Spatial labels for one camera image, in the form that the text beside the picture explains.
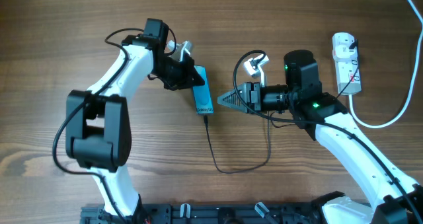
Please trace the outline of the Galaxy smartphone cyan screen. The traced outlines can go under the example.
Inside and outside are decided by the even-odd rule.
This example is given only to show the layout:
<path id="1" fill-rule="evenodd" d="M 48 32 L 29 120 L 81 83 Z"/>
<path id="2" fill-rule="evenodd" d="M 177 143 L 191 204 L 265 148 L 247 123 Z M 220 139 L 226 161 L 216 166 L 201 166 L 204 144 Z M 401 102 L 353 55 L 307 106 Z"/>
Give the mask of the Galaxy smartphone cyan screen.
<path id="1" fill-rule="evenodd" d="M 204 85 L 195 86 L 192 88 L 194 95 L 194 102 L 196 105 L 196 112 L 198 115 L 210 115 L 214 113 L 212 97 L 210 93 L 208 77 L 206 68 L 203 66 L 195 65 L 194 68 L 204 80 Z"/>

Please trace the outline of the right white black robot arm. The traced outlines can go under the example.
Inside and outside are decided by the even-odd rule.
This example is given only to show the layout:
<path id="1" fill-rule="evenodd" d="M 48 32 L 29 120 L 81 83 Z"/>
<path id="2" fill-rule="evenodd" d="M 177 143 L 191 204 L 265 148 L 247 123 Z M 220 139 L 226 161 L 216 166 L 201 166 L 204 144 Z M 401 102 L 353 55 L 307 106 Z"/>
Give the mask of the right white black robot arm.
<path id="1" fill-rule="evenodd" d="M 347 108 L 323 92 L 318 64 L 308 50 L 284 56 L 286 83 L 235 83 L 218 97 L 220 105 L 260 116 L 289 111 L 290 120 L 329 150 L 365 194 L 366 205 L 332 192 L 312 205 L 316 223 L 421 223 L 422 186 L 397 168 L 365 136 Z"/>

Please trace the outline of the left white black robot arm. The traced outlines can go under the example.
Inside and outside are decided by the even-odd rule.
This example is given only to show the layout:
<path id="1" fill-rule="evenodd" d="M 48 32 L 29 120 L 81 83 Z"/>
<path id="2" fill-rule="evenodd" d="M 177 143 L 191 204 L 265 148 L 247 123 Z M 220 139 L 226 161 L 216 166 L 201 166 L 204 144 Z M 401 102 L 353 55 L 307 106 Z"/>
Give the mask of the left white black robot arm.
<path id="1" fill-rule="evenodd" d="M 110 69 L 87 90 L 68 94 L 59 132 L 67 156 L 81 167 L 78 174 L 95 179 L 109 221 L 140 223 L 148 215 L 126 165 L 132 148 L 128 104 L 144 79 L 158 79 L 170 91 L 206 82 L 195 68 L 192 43 L 169 40 L 174 32 L 162 20 L 147 19 L 143 29 L 127 31 L 115 44 L 120 52 Z"/>

